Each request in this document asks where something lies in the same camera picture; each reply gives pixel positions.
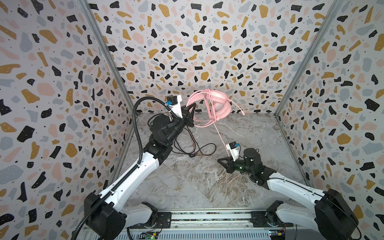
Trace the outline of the pink headphones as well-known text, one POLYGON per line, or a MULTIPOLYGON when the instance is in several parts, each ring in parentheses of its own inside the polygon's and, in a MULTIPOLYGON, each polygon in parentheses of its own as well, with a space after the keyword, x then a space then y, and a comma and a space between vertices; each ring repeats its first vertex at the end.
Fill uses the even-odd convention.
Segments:
POLYGON ((215 125, 215 123, 219 120, 226 118, 232 111, 231 104, 234 104, 240 110, 243 116, 245 115, 245 112, 225 93, 211 89, 194 92, 187 101, 187 107, 201 100, 203 100, 206 104, 210 119, 205 125, 197 126, 198 128, 205 128, 210 125, 215 125))

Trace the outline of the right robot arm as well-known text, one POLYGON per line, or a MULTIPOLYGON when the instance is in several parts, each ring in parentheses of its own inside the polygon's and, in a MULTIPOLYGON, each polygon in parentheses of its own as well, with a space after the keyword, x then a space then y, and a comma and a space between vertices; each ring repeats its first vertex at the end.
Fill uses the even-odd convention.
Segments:
POLYGON ((291 180, 262 163, 259 150, 247 148, 240 156, 240 146, 229 144, 230 155, 218 159, 228 174, 247 175, 256 185, 285 195, 299 203, 274 201, 265 212, 252 212, 254 227, 299 225, 319 232, 327 240, 350 240, 359 221, 341 193, 322 191, 291 180))

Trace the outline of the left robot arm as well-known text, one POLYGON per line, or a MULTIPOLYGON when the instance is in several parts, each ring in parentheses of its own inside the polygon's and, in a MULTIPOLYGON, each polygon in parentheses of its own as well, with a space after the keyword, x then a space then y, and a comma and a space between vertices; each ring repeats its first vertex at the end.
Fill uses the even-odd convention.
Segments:
POLYGON ((124 205, 145 178, 167 159, 179 134, 194 126, 195 108, 196 104, 171 106, 172 117, 157 115, 149 124, 151 135, 142 157, 101 193, 86 197, 85 223, 101 240, 113 240, 132 226, 152 228, 157 224, 158 209, 153 205, 143 202, 127 209, 124 205))

